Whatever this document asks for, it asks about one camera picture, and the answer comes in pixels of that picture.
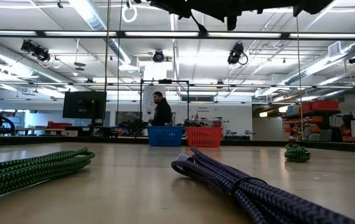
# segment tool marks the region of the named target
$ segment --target monitor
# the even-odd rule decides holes
[[[100,91],[66,92],[63,118],[104,119],[107,94]]]

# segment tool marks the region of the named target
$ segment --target ceiling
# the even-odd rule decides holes
[[[0,30],[89,30],[90,27],[70,7],[68,1],[62,1],[63,9],[56,7],[58,1],[51,0],[0,0]],[[107,1],[95,1],[95,5],[103,18],[107,18]],[[137,8],[137,18],[133,22],[121,20],[121,1],[111,0],[110,28],[111,30],[171,30],[170,15],[161,10],[150,8],[147,3]],[[47,6],[47,8],[11,9],[10,7]],[[310,15],[302,12],[298,16],[300,32],[355,32],[355,0],[336,0],[331,11],[325,14]],[[132,10],[126,13],[127,18],[133,15]],[[226,24],[210,16],[194,12],[194,16],[208,30],[226,31]],[[235,31],[275,31],[296,32],[296,18],[292,13],[280,11],[265,11],[263,14],[256,12],[243,12],[238,18]],[[182,19],[175,23],[175,30],[195,30],[197,25],[192,19]],[[102,82],[105,77],[105,42],[101,39],[80,39],[78,54],[76,39],[40,39],[29,38],[35,44],[49,49],[49,52],[61,60],[62,66],[54,68],[58,73],[74,82],[84,82],[87,78],[95,78]],[[0,46],[24,56],[21,50],[23,38],[0,37]],[[266,41],[258,40],[252,45],[252,40],[176,40],[179,62],[178,75],[181,80],[189,80],[198,83],[215,83],[223,79],[225,83],[277,84],[281,77],[298,69],[298,42],[297,41]],[[249,63],[243,67],[231,67],[227,64],[229,51],[236,42],[242,42],[245,48],[249,48],[247,55]],[[328,46],[334,41],[301,41],[299,43],[300,65],[323,55]],[[121,39],[119,45],[128,55],[138,57],[142,65],[152,63],[151,54],[155,50],[163,50],[164,54],[173,60],[173,42],[171,39]],[[139,81],[140,75],[118,71],[117,57],[109,51],[109,56],[114,60],[108,60],[107,76],[120,77],[123,82]],[[87,64],[82,72],[76,72],[74,62]],[[168,78],[174,78],[172,62],[164,62],[168,67]],[[309,77],[308,82],[320,82],[333,77],[343,71],[342,64],[329,67],[320,71],[315,76]]]

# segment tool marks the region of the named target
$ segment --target computer monitor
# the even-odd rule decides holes
[[[106,98],[100,91],[66,92],[63,118],[104,119]]]

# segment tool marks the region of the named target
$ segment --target plastic basket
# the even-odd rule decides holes
[[[219,147],[223,128],[187,127],[187,144],[189,147]]]
[[[150,146],[180,146],[183,127],[149,126],[148,142]]]

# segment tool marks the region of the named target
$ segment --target ventilation duct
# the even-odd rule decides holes
[[[107,30],[107,25],[101,18],[100,13],[97,11],[97,7],[92,0],[69,0],[69,2],[91,29]],[[131,63],[130,57],[123,49],[120,48],[115,39],[110,39],[109,43],[107,43],[106,39],[104,39],[104,41],[109,46],[111,51],[119,57],[119,61],[122,64],[128,65]]]
[[[0,46],[0,66],[7,67],[5,69],[8,72],[15,73],[20,77],[31,78],[38,82],[71,82],[68,78],[2,46]]]
[[[332,54],[333,57],[330,57],[329,55],[331,54],[331,52],[327,52],[322,56],[317,57],[316,59],[302,66],[301,72],[295,70],[289,73],[287,75],[288,78],[282,81],[279,85],[291,85],[292,83],[298,81],[300,78],[306,78],[312,74],[320,72],[332,66],[334,63],[338,61],[347,60],[355,57],[355,43],[354,44],[347,43],[346,45],[344,45],[340,42],[339,45],[341,46],[340,54],[337,54],[336,52],[335,54]],[[255,92],[255,97],[270,95],[271,93],[277,90],[278,88],[275,87],[257,90]]]

